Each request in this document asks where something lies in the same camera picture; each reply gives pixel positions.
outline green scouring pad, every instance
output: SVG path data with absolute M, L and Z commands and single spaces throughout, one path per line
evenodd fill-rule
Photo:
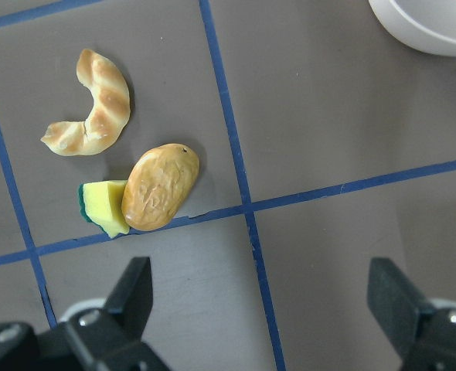
M 107 180 L 79 186 L 80 213 L 87 222 L 97 224 L 110 238 L 130 231 L 121 212 L 126 184 L 126 180 Z

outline yellow sponge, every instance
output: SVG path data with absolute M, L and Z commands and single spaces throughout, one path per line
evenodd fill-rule
M 126 180 L 107 180 L 85 183 L 79 187 L 80 213 L 88 222 L 100 226 L 110 238 L 130 231 L 121 213 L 126 184 Z

